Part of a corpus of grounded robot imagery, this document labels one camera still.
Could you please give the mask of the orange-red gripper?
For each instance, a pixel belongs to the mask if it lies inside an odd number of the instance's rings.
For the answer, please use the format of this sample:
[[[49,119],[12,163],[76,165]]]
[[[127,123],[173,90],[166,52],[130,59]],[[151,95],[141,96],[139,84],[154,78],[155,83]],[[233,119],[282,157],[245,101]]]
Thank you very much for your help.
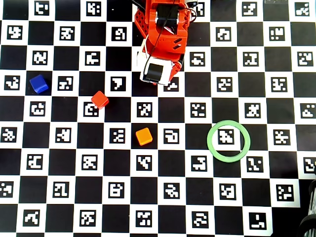
[[[142,81],[170,83],[182,68],[187,25],[177,25],[175,34],[168,26],[144,24],[143,27]]]

